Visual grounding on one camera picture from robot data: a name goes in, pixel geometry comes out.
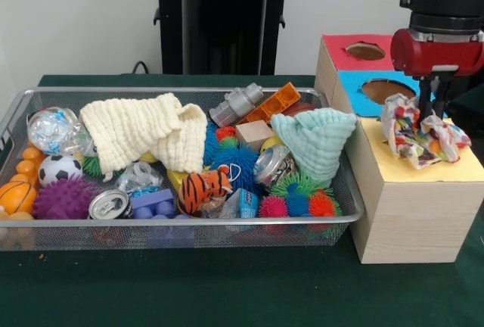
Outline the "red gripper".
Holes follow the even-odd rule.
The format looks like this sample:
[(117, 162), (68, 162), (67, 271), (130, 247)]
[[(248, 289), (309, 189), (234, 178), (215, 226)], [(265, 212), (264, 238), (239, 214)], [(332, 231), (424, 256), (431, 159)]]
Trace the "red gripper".
[[(418, 126), (428, 116), (443, 116), (454, 76), (470, 76), (483, 66), (483, 32), (472, 35), (422, 33), (411, 29), (395, 32), (391, 41), (392, 64), (419, 80)], [(434, 104), (431, 101), (433, 73), (436, 77)]]

